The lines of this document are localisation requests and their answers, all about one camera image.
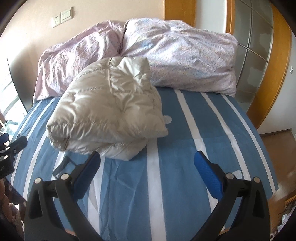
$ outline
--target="bed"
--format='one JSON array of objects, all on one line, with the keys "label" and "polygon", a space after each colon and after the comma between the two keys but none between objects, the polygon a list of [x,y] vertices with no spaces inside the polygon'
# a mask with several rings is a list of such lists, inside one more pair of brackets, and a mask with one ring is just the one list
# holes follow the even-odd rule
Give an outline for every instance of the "bed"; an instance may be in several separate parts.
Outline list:
[{"label": "bed", "polygon": [[[169,135],[150,139],[130,161],[102,157],[89,190],[77,202],[104,240],[190,240],[217,203],[194,167],[197,150],[224,172],[246,180],[258,176],[267,198],[278,189],[264,144],[233,97],[157,90]],[[52,173],[65,156],[76,164],[88,157],[59,152],[50,145],[45,127],[58,101],[51,97],[36,102],[13,137],[28,138],[28,146],[16,157],[15,172],[8,177],[25,199],[35,178],[55,179]],[[59,176],[74,167],[69,163]],[[64,227],[71,230],[59,200],[54,202]],[[238,205],[225,228],[231,226]]]}]

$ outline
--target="white stripe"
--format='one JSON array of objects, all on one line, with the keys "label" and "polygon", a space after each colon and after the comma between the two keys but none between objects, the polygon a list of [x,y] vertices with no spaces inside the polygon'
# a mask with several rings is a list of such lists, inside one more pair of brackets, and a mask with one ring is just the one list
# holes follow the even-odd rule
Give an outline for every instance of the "white stripe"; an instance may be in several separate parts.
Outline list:
[{"label": "white stripe", "polygon": [[[41,117],[43,116],[43,114],[45,113],[45,111],[48,109],[48,107],[52,104],[52,102],[53,102],[54,100],[55,100],[55,98],[53,98],[53,99],[47,104],[47,106],[43,109],[43,111],[40,113],[40,115],[39,115],[38,118],[36,119],[34,125],[32,126],[32,128],[31,128],[29,134],[27,135],[27,140],[29,140],[30,136],[32,135],[32,133],[33,133],[35,127],[37,126],[38,122],[40,121]],[[11,183],[12,186],[13,186],[13,181],[14,181],[14,179],[15,179],[15,173],[16,173],[16,170],[17,170],[17,166],[18,166],[18,164],[19,164],[20,157],[21,157],[21,155],[22,155],[23,150],[21,150],[21,151],[18,153],[18,155],[17,155],[17,159],[16,159],[16,161],[15,161],[15,166],[14,166],[15,171],[12,173],[11,180],[10,180],[10,183]]]},{"label": "white stripe", "polygon": [[24,194],[23,194],[23,197],[26,200],[27,200],[27,197],[28,197],[29,185],[30,185],[32,174],[33,174],[34,166],[35,166],[38,154],[40,152],[40,149],[43,146],[43,143],[44,143],[46,137],[47,137],[47,132],[44,132],[44,134],[41,137],[41,139],[40,139],[40,141],[38,143],[38,146],[37,146],[37,148],[36,148],[36,150],[35,150],[35,152],[33,154],[32,160],[30,162],[30,166],[29,166],[26,181],[25,181]]},{"label": "white stripe", "polygon": [[103,179],[103,170],[105,164],[105,157],[101,156],[101,165],[94,179],[89,187],[89,200],[87,208],[87,219],[93,228],[100,233],[100,199],[101,199],[101,188]]},{"label": "white stripe", "polygon": [[[185,97],[181,91],[175,90],[175,92],[177,94],[177,98],[178,98],[178,101],[179,101],[180,106],[182,108],[182,111],[184,113],[184,116],[186,118],[187,124],[189,126],[189,130],[191,132],[191,135],[193,137],[196,150],[201,150],[203,152],[203,154],[208,158],[205,143],[203,142],[203,139],[200,136],[200,132],[199,132],[196,122],[191,114],[189,106],[186,103]],[[211,212],[212,212],[218,203],[218,199],[213,198],[208,189],[207,189],[207,195],[209,198],[209,203],[210,203]]]},{"label": "white stripe", "polygon": [[244,161],[244,157],[242,155],[242,152],[237,144],[237,141],[233,135],[233,133],[231,132],[231,130],[229,129],[229,127],[227,126],[227,124],[225,123],[224,119],[222,118],[221,114],[219,113],[219,111],[217,110],[217,108],[215,107],[215,105],[213,104],[213,102],[210,100],[210,98],[208,97],[208,95],[206,93],[202,93],[202,96],[204,97],[204,99],[206,100],[206,102],[208,103],[208,105],[212,108],[213,112],[216,114],[218,120],[220,121],[220,124],[223,128],[223,130],[225,131],[226,135],[228,136],[231,146],[234,150],[234,153],[237,157],[237,160],[239,162],[240,168],[242,170],[242,174],[244,176],[245,180],[251,180],[251,176],[249,173],[249,170],[247,168],[247,165]]},{"label": "white stripe", "polygon": [[[64,156],[65,156],[66,152],[65,151],[60,151],[59,154],[57,155],[57,159],[56,162],[54,164],[54,169],[52,172],[54,172],[54,170],[62,163]],[[51,177],[51,181],[52,180],[56,180],[56,177],[54,175],[52,175]]]},{"label": "white stripe", "polygon": [[151,241],[166,241],[157,139],[149,139],[146,149]]},{"label": "white stripe", "polygon": [[28,118],[26,119],[26,121],[24,122],[24,124],[22,125],[22,127],[20,128],[19,132],[17,133],[17,135],[15,135],[16,137],[22,132],[22,130],[24,129],[24,127],[26,126],[26,124],[28,123],[28,121],[30,120],[31,116],[33,115],[33,113],[35,112],[35,110],[38,108],[38,106],[41,104],[41,101],[38,102],[37,105],[34,106],[34,109],[32,110],[32,112],[29,114]]},{"label": "white stripe", "polygon": [[274,186],[274,181],[272,179],[272,175],[271,175],[271,172],[270,172],[270,169],[269,169],[269,166],[267,164],[267,161],[266,161],[266,158],[260,148],[260,145],[258,143],[258,141],[256,140],[256,137],[254,136],[253,132],[251,131],[250,127],[248,126],[248,124],[246,123],[246,121],[244,120],[244,118],[241,116],[241,114],[238,112],[238,110],[234,107],[234,105],[230,102],[230,100],[225,96],[225,95],[222,95],[222,97],[226,100],[226,102],[230,105],[230,107],[233,109],[233,111],[236,113],[236,115],[238,116],[238,118],[240,119],[240,121],[242,122],[242,124],[244,125],[244,127],[246,128],[247,132],[249,133],[250,137],[252,138],[254,144],[255,144],[255,147],[261,157],[261,160],[263,162],[263,165],[265,167],[265,170],[266,170],[266,173],[267,173],[267,177],[268,177],[268,180],[269,180],[269,183],[270,183],[270,187],[271,187],[271,190],[272,190],[272,194],[274,194],[276,192],[276,188]]}]

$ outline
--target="silver screw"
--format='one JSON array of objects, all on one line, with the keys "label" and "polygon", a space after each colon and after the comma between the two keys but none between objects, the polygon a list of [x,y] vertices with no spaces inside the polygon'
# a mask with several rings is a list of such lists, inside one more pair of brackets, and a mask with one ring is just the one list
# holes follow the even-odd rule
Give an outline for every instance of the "silver screw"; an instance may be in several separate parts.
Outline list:
[{"label": "silver screw", "polygon": [[69,178],[69,174],[68,173],[64,173],[62,176],[61,176],[61,179],[62,180],[67,180]]},{"label": "silver screw", "polygon": [[254,177],[254,181],[256,182],[256,183],[260,183],[260,178],[258,178],[258,177]]},{"label": "silver screw", "polygon": [[35,182],[36,184],[40,183],[40,182],[41,182],[41,178],[40,178],[40,177],[36,178],[34,182]]},{"label": "silver screw", "polygon": [[232,174],[232,173],[227,173],[226,174],[226,177],[228,178],[228,179],[233,179],[234,178],[234,175]]}]

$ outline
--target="down jacket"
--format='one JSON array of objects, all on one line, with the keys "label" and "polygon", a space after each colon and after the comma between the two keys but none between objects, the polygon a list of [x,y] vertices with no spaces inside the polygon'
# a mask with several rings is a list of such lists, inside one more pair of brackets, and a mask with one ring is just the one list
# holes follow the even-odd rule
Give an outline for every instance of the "down jacket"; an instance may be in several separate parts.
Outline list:
[{"label": "down jacket", "polygon": [[130,160],[150,138],[168,134],[146,58],[113,57],[82,70],[61,97],[46,129],[61,151],[93,151]]}]

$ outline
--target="switch plate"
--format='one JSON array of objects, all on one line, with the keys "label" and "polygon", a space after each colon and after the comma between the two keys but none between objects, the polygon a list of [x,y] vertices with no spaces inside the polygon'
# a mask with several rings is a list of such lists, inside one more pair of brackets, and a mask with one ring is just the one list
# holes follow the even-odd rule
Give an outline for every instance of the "switch plate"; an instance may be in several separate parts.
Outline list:
[{"label": "switch plate", "polygon": [[72,8],[61,12],[61,23],[72,19]]},{"label": "switch plate", "polygon": [[61,14],[59,13],[57,16],[52,17],[52,27],[56,27],[61,24]]}]

